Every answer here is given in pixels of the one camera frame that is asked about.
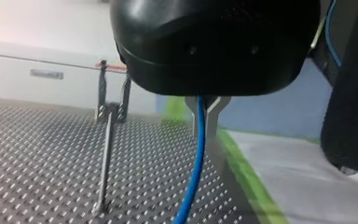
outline metal post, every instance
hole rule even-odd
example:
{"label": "metal post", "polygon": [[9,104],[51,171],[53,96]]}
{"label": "metal post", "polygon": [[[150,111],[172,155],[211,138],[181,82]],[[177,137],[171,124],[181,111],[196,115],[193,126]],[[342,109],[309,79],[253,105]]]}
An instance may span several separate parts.
{"label": "metal post", "polygon": [[124,81],[123,87],[121,89],[121,101],[118,109],[118,119],[119,123],[124,123],[127,120],[129,103],[130,103],[130,90],[131,90],[131,79],[127,75],[126,80]]}
{"label": "metal post", "polygon": [[106,111],[106,69],[107,64],[106,60],[101,61],[101,73],[100,73],[100,80],[98,86],[98,106],[97,106],[97,114],[96,119],[98,121],[106,121],[107,118],[107,111]]}
{"label": "metal post", "polygon": [[98,195],[98,202],[93,208],[93,214],[95,216],[104,213],[108,209],[109,203],[106,203],[106,189],[107,180],[109,177],[110,157],[112,155],[112,145],[114,140],[114,127],[117,120],[117,105],[108,106],[109,115],[106,124],[106,137],[105,146],[103,150],[103,165],[101,168],[101,182],[100,191]]}

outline metal rod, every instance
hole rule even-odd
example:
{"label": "metal rod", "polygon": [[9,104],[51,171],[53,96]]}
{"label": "metal rod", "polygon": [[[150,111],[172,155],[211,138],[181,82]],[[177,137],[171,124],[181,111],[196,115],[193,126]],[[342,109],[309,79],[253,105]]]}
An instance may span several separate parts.
{"label": "metal rod", "polygon": [[109,108],[108,121],[106,124],[106,137],[105,137],[105,146],[103,149],[103,165],[101,168],[100,191],[98,195],[98,202],[95,204],[93,209],[93,214],[95,216],[106,212],[109,205],[109,203],[106,203],[106,189],[107,189],[107,180],[109,177],[112,145],[114,140],[114,127],[117,119],[117,107],[114,105],[112,107],[113,108]]}

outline green tape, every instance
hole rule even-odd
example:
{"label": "green tape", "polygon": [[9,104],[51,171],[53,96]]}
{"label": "green tape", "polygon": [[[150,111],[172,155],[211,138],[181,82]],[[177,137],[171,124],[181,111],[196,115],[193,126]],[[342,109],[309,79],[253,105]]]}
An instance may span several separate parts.
{"label": "green tape", "polygon": [[[189,110],[184,97],[169,97],[166,118],[184,120]],[[252,166],[243,157],[238,145],[226,130],[219,129],[219,138],[227,155],[228,166],[240,183],[249,204],[254,209],[261,224],[288,224],[279,206],[269,196]]]}
{"label": "green tape", "polygon": [[185,97],[170,96],[168,97],[165,116],[175,119],[185,119],[188,112],[185,104]]}

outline black housing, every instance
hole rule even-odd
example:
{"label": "black housing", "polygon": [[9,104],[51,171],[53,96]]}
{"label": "black housing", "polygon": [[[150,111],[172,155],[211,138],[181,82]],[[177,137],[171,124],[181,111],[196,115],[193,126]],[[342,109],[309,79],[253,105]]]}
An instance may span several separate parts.
{"label": "black housing", "polygon": [[298,75],[319,0],[113,0],[133,81],[166,95],[259,95]]}

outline metal clamp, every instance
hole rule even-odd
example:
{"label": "metal clamp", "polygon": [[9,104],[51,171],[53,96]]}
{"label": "metal clamp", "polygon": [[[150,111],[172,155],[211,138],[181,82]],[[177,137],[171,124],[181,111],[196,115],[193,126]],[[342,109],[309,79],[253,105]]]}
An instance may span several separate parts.
{"label": "metal clamp", "polygon": [[[230,96],[207,96],[205,97],[205,134],[207,139],[213,139],[217,135],[217,128],[219,124],[219,114],[231,101]],[[193,113],[193,134],[198,133],[198,113],[197,113],[197,98],[187,96],[185,98],[187,107]]]}
{"label": "metal clamp", "polygon": [[121,89],[121,97],[119,103],[107,103],[106,102],[106,70],[107,62],[105,60],[101,61],[101,73],[98,86],[98,105],[96,110],[96,119],[100,122],[106,122],[108,117],[108,111],[106,109],[107,104],[117,104],[118,105],[118,119],[120,123],[124,123],[127,120],[129,103],[130,103],[130,92],[131,92],[131,79],[127,75],[126,80],[124,81],[123,87]]}

